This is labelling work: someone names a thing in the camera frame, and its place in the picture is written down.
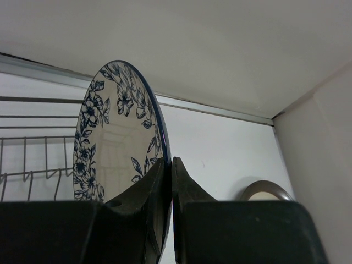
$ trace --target metal dish rack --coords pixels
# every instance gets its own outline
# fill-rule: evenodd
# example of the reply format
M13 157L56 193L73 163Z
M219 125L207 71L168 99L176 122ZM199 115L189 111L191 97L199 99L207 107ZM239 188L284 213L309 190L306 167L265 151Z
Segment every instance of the metal dish rack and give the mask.
M70 99L59 99L59 98L33 98L33 97L6 97L0 96L0 103L2 102L31 102L31 103L63 103L63 104L81 104L81 100L70 100ZM0 115L0 120L5 119L40 119L42 121L48 119L75 119L77 120L78 116L76 115ZM0 125L0 132L4 130L31 130L31 129L40 129L44 132L47 129L75 129L76 126L72 125L31 125L31 126L23 126L23 125ZM48 164L48 141L54 141L56 143L62 143L64 148L63 159L65 166L52 168ZM4 201L4 196L7 191L7 183L8 180L14 176L22 176L23 183L29 181L29 188L27 190L27 201L31 200L32 194L32 184L33 180L36 175L44 175L45 179L50 179L52 177L58 177L55 192L53 195L53 200L56 201L58 189L62 180L62 177L71 177L73 173L72 166L68 166L67 158L68 158L68 151L67 151L67 143L74 141L74 135L49 135L49 136L7 136L7 137L0 137L1 141L1 149L0 149L0 190L1 190L1 199L0 201ZM35 144L43 144L44 152L45 152L45 169L32 169L28 170L28 144L29 141L34 142ZM22 157L23 157L23 165L21 171L16 172L6 172L3 171L3 160L6 152L4 151L6 145L20 145L22 148Z

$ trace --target ceiling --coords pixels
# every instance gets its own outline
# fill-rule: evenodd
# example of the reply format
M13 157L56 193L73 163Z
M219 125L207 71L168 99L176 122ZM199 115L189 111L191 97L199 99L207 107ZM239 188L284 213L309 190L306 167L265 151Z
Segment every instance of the ceiling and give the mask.
M272 118L352 59L349 0L4 0L0 52Z

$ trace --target wall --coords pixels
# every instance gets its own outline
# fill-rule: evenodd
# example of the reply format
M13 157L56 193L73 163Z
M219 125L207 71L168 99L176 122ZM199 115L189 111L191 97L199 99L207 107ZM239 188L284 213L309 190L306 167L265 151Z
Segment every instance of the wall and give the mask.
M0 74L3 96L83 98L85 89L53 84L13 75ZM80 106L74 104L42 104L1 102L0 112L5 114L60 114L78 115ZM232 200L256 180L271 180L293 196L287 171L271 126L259 125L210 114L161 106L168 130L171 154L182 158L190 175L212 196L219 200ZM4 125L53 125L60 122L75 125L75 119L0 119ZM56 130L0 130L2 136L43 135L43 133L73 135L74 129ZM64 167L62 142L48 142L49 167ZM72 142L67 142L67 163L72 166ZM44 169L43 142L29 142L27 147L28 169ZM21 171L23 149L21 142L4 147L2 172ZM45 175L36 178L31 200L52 200L57 175L50 180ZM21 176L8 182L4 199L25 200L29 182ZM73 198L72 178L63 177L58 199ZM162 264L175 263L173 229L170 229Z
M331 263L352 263L352 68L275 119L296 199L309 210Z

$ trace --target floral plate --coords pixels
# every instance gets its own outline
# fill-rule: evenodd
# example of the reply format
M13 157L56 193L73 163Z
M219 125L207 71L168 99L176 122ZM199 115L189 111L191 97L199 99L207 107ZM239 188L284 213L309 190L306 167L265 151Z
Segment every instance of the floral plate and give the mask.
M140 72L122 60L95 75L75 133L75 200L108 201L138 182L160 157L171 163L164 119Z

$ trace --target metal wire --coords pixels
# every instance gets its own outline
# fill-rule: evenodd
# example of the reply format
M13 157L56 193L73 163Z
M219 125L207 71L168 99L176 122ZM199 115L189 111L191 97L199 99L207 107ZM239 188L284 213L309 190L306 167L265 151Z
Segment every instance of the metal wire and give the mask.
M29 98L29 97L8 97L8 96L0 96L0 101L10 101L10 102L38 102L38 103L77 103L81 104L82 100L70 100L70 99L59 99L59 98ZM0 115L0 118L39 118L43 120L47 119L56 119L56 118L78 118L75 115ZM40 125L40 126L0 126L0 130L6 130L6 129L43 129L42 131L46 131L46 129L65 129L65 128L76 128L75 126L67 126L67 125L55 125L55 126L46 126L46 125ZM1 193L1 198L0 202L4 201L5 193L6 193L6 187L7 187L7 182L8 182L8 177L14 177L14 176L19 176L22 175L22 182L27 182L29 181L29 188L27 192L27 201L30 201L31 199L31 194L32 194L32 187L33 187L33 181L34 177L36 174L45 174L45 179L50 179L53 176L58 176L57 184L55 187L55 192L53 195L54 201L57 199L58 195L58 190L59 186L62 180L62 172L65 172L64 175L66 177L70 177L73 173L73 168L68 167L67 165L67 139L73 139L74 135L64 135L64 136L13 136L13 137L2 137L1 138L1 148L0 148L0 185L2 184L2 193ZM27 155L28 155L28 140L43 140L43 144L45 146L45 169L37 169L37 170L29 170L27 171ZM49 157L49 151L48 151L48 140L49 139L62 139L62 143L64 144L64 161L65 161L65 167L64 168L49 168L48 164L48 157ZM21 172L3 172L3 160L4 160L4 146L5 145L10 145L9 142L11 141L22 141L23 144L23 169Z

